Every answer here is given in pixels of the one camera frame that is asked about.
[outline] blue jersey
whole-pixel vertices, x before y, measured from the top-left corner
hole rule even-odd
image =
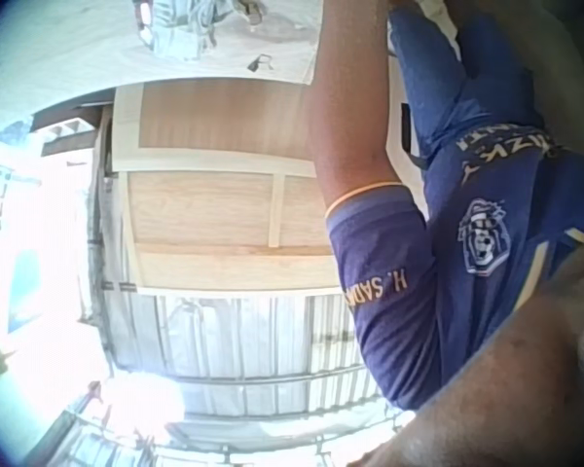
[[[366,365],[415,410],[584,242],[584,158],[540,129],[494,125],[425,174],[430,220],[381,184],[327,218]]]

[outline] forearm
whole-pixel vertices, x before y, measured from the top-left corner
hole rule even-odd
[[[574,465],[584,454],[580,257],[584,249],[369,465]]]
[[[385,0],[324,0],[310,90],[310,149],[327,203],[397,180],[385,152],[389,120]]]

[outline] man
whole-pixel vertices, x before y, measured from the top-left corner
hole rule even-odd
[[[584,243],[584,158],[558,147],[493,20],[447,2],[461,61],[413,1],[324,0],[311,150],[366,365],[417,410]],[[428,223],[385,151],[391,41]]]
[[[357,467],[584,467],[584,247]]]

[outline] orange sleeve trim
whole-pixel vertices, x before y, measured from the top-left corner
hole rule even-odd
[[[336,199],[331,204],[331,206],[329,206],[329,208],[327,209],[327,213],[324,215],[324,217],[325,218],[329,217],[331,215],[331,213],[338,206],[340,206],[340,204],[342,204],[343,202],[348,201],[349,199],[356,197],[357,195],[361,195],[362,193],[369,192],[370,190],[376,190],[377,188],[383,188],[383,187],[404,187],[404,184],[402,184],[400,182],[379,182],[379,183],[373,183],[372,185],[368,185],[366,187],[357,188],[356,190],[353,190],[350,193],[346,193],[342,197],[339,197],[338,199]]]

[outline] club logo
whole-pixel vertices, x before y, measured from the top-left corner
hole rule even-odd
[[[510,236],[504,224],[506,211],[496,202],[474,199],[458,225],[467,272],[490,276],[510,254]]]

